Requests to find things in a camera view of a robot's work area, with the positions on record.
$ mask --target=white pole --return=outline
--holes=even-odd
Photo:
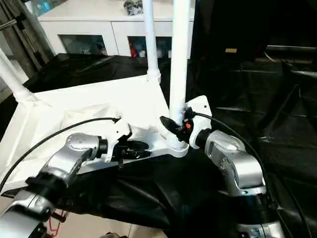
[[[15,99],[19,102],[33,94],[19,81],[18,73],[4,52],[0,49],[0,77],[13,92]]]
[[[187,49],[191,0],[174,0],[172,63],[170,76],[170,118],[181,125],[186,97]]]
[[[157,42],[154,29],[154,13],[152,0],[143,0],[143,13],[146,31],[146,43],[148,54],[148,79],[160,82],[160,71],[157,57]]]

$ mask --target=silver robotic arm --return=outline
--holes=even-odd
[[[44,238],[46,222],[82,163],[107,153],[107,140],[77,133],[69,136],[28,186],[21,190],[0,216],[0,236]]]
[[[285,238],[276,210],[272,208],[266,193],[259,162],[246,152],[241,140],[219,130],[212,131],[210,121],[206,127],[206,120],[197,120],[197,117],[191,108],[187,108],[181,126],[171,119],[160,119],[179,140],[187,142],[194,149],[204,150],[221,171],[225,191],[220,192],[230,197],[238,237]]]

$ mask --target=red wire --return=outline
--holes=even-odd
[[[56,229],[52,229],[52,220],[51,220],[51,217],[50,217],[50,219],[49,219],[50,230],[51,230],[51,232],[55,232],[55,234],[51,234],[51,236],[52,236],[53,238],[54,238],[54,237],[57,237],[57,235],[58,235],[60,223],[61,223],[61,221],[59,221],[59,223],[58,223]]]

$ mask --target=curtain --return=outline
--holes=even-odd
[[[2,32],[15,59],[30,78],[53,57],[53,54],[44,39],[39,22],[29,13],[21,0],[0,0],[0,25],[17,17],[26,18]]]

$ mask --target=black plastic sheet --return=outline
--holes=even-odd
[[[159,66],[168,101],[170,61],[160,61]],[[38,92],[146,71],[144,59],[58,55],[26,86]],[[206,95],[213,116],[256,148],[293,237],[307,237],[283,185],[294,193],[317,236],[317,80],[314,74],[299,71],[314,68],[278,63],[224,63],[217,68],[189,64],[187,100]],[[12,97],[0,105],[0,135],[15,106]],[[190,150],[181,159],[161,156],[77,176],[59,207],[164,229],[169,237],[234,237],[228,199],[217,192],[222,187],[222,176],[203,151]]]

